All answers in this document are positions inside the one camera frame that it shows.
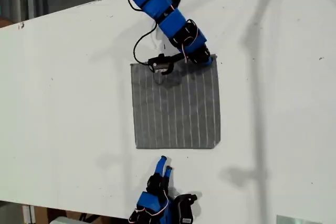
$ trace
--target white stripe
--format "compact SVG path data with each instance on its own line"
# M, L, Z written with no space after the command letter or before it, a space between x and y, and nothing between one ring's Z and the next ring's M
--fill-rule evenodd
M183 110L183 94L182 94L182 83L181 87L181 104L182 104L182 132L183 132L183 147L185 148L185 136L184 136L184 110Z
M201 135L200 135L200 127L199 127L199 126L200 126L200 125L199 125L199 124L200 124L200 123L199 123L199 122L200 122L200 121L199 121L199 120L200 120L200 117L199 117L199 114L198 114L198 94L197 94L198 91L197 91L197 80L196 80L196 77L197 77L197 76L196 76L196 73L195 73L196 108L197 108L196 111L197 111L197 125L198 125L198 127L197 127L197 128L198 128L198 148L200 148L200 146L201 146Z
M202 79L203 79L203 88L204 88L204 107L205 107L205 131L206 131L206 147L208 147L208 122L207 122L207 108L206 108L206 95L205 95L205 81L204 81L204 72L202 73Z
M168 103L168 90L166 89L167 94L167 114L168 114L168 138L169 138L169 147L170 147L170 125L169 125L169 103Z
M140 84L140 80L141 80L141 78L140 78L140 70L141 70L141 68L140 68L140 65L139 65L139 67L138 67L138 70L139 70L139 100L140 100L140 102L139 102L139 104L140 104L140 115L141 115L141 121L140 121L140 130L141 130L141 135L142 135L142 144L143 144L143 148L145 147L145 141L144 141L144 139L143 139L143 127L142 127L142 125L143 125L143 123L142 123L142 106L141 106L141 84Z
M176 148L177 148L177 122L176 122L176 99L175 99L175 88L173 88L174 94L174 112L175 112L175 139L176 139Z
M190 87L189 87L189 72L187 64L187 83L188 83L188 102L189 102L189 121L190 121L190 139L191 139L191 148L193 147L193 134L191 132L191 102L190 102Z
M155 148L157 148L157 137L156 137L156 118L155 118L155 99L154 99L154 80L152 76L152 92L153 92L153 112L154 112L154 138L155 138Z
M215 92L214 92L214 81L213 81L213 77L212 77L212 68L210 68L210 72L211 72L211 88L212 88L212 105L213 105L213 109L214 109L214 129L215 129L214 145L215 145L216 141L217 141L217 138L216 138Z
M149 131L149 108L148 108L148 96L147 96L147 71L145 70L145 89L146 89L146 104L147 104L147 122L148 122L148 138L149 138L149 148L151 148L151 133Z
M132 86L133 86L133 81L134 81L134 71L132 72ZM135 137L135 145L137 146L138 145L138 135L137 135L137 117L135 116L135 111L136 111L136 109L135 109L135 104L134 104L134 97L135 97L135 95L134 94L132 94L132 101L133 101L133 110L134 110L134 137Z
M162 119L161 86L159 86L159 96L160 96L161 133L162 133L162 139L161 139L161 141L162 141L162 144L163 144L163 119Z

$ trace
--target black cable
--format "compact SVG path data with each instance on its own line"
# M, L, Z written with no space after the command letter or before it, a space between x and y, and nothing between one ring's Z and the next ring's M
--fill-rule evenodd
M85 214L85 213L82 213L82 214L80 215L80 217L79 217L79 220L80 220L80 221L85 221L85 219L86 219L86 214Z
M127 0L127 1L128 1L128 3L130 4L130 6L131 6L131 8L132 8L133 10L135 10L135 11L137 11L137 12L143 12L142 9L136 9L136 8L134 8L133 5L131 4L131 1L130 1L130 0Z
M142 36L140 37L140 39L139 39L139 40L135 43L135 45L134 45L134 48L133 48L133 56L134 56L135 60L137 61L137 63L139 63L139 64L141 64L141 65L148 66L148 63L147 63L147 62L141 62L141 61L139 61L139 60L137 59L137 57L135 56L135 49L136 49L136 46L139 44L139 42L140 42L144 37L146 37L147 35L149 35L149 34L151 34L152 32L154 32L155 29L157 28L157 26L158 26L158 25L157 25L157 23L155 22L155 26L154 26L154 28L153 28L152 30L150 30L148 33L142 35Z
M98 218L100 217L100 215L91 215L90 217L88 217L85 222L87 223L92 223L94 222L95 220L97 220Z

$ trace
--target gray cloth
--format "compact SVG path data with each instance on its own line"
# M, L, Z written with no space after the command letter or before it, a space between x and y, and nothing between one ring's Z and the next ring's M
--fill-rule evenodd
M217 63L183 60L167 76L131 65L135 143L139 149L214 148L221 139Z

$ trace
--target robotic arm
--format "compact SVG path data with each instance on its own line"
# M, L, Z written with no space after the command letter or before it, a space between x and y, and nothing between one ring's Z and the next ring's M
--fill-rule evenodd
M196 195L184 194L175 199L168 196L170 166L163 173L167 158L161 156L154 174L149 178L146 191L143 191L131 217L130 224L192 224L191 205Z
M212 63L209 50L205 45L206 38L203 33L195 22L191 19L186 20L177 8L181 0L133 1L140 7L140 9L134 8L129 0L134 10L145 12L155 20L155 27L152 31L159 25L163 33L168 37L170 43L180 51L180 53L175 56L165 57L163 54L160 54L156 58L149 59L148 62L139 62L135 56L135 47L140 41L138 40L133 51L134 58L137 62L149 66L152 72L162 72L162 74L171 73L174 69L174 63L183 58L186 62L187 60L191 60L196 64L206 66Z

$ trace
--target white wire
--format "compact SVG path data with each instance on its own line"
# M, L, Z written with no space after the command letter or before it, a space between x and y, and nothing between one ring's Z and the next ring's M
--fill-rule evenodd
M163 194L164 194L164 196L166 196L166 200L167 200L167 204L164 206L164 208L162 208L159 212L157 212L156 214L153 214L153 215L145 210L145 212L146 212L147 214L149 214L150 216L157 216L157 215L159 215L160 213L162 213L162 212L167 208L168 203L169 203L169 200L168 200L168 197L167 197L167 195L166 195L165 190L163 190Z
M135 211L135 212L142 212L142 211L145 211L145 212L146 212L147 214L149 214L150 216L157 216L157 215L161 214L161 213L167 208L168 203L169 203L169 200L168 200L168 197L167 197L167 194L166 194L165 190L163 190L163 194L164 194L164 196L166 197L167 204L164 206L164 208L162 208L162 209L161 209L159 212L157 212L156 214L151 214L150 212L147 212L145 208L143 208L143 209L141 209L141 210L137 210L137 209L135 209L134 211ZM130 219L131 219L131 217L128 219L128 223L129 223L129 224L135 224L135 221L131 221Z
M193 42L190 43L190 45L192 45L192 43L194 43L195 40L196 40L196 38L198 37L198 27L196 26L195 22L193 22L191 19L190 19L190 21L191 21L191 22L194 24L194 26L196 27L196 36L195 36ZM184 43L185 43L185 41L186 41L187 39L189 39L189 38L193 38L193 37L189 36L189 37L187 37L187 38L182 42L182 52L183 52L183 55L184 55L184 62L185 62L185 63L188 62L188 57L187 57L187 55L185 54L185 51L184 51Z

